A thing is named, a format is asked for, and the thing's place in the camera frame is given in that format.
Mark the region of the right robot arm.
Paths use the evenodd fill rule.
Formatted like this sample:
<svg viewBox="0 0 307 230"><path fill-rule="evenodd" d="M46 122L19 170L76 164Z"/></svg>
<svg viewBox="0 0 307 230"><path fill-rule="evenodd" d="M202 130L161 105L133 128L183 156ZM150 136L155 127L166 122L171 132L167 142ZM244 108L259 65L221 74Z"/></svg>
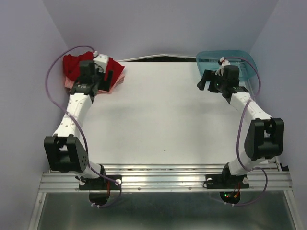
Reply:
<svg viewBox="0 0 307 230"><path fill-rule="evenodd" d="M203 91L221 93L240 114L240 125L249 126L244 150L228 162L220 174L206 174L204 187L208 189L248 188L247 173L259 169L259 164L281 155L283 151L284 121L264 112L252 99L247 88L239 85L239 68L226 65L217 71L205 70L197 87Z"/></svg>

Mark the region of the red pleated skirt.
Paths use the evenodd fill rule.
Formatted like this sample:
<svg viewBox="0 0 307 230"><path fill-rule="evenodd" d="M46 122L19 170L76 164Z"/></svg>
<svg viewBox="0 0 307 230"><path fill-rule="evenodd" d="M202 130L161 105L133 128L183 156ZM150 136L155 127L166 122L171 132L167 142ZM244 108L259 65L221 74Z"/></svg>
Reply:
<svg viewBox="0 0 307 230"><path fill-rule="evenodd" d="M65 55L62 61L64 76L74 82L80 74L79 63L81 61L93 60L98 54L99 53L97 51L88 51L78 56L73 56L71 54ZM109 57L105 73L108 73L110 70L114 72L112 85L116 82L121 73L124 73L124 68L124 66L116 62L113 58Z"/></svg>

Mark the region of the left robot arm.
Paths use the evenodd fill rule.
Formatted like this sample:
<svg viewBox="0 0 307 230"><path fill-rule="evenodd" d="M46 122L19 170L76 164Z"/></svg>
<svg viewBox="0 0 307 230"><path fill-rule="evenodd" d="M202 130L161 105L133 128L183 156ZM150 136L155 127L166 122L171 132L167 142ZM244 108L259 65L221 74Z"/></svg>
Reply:
<svg viewBox="0 0 307 230"><path fill-rule="evenodd" d="M89 160L88 145L82 125L86 114L101 86L110 87L113 75L105 77L101 62L93 60L79 63L80 75L70 90L66 108L61 108L64 116L52 136L44 139L44 148L51 170L74 173L80 179L90 179L97 189L106 185L102 165Z"/></svg>

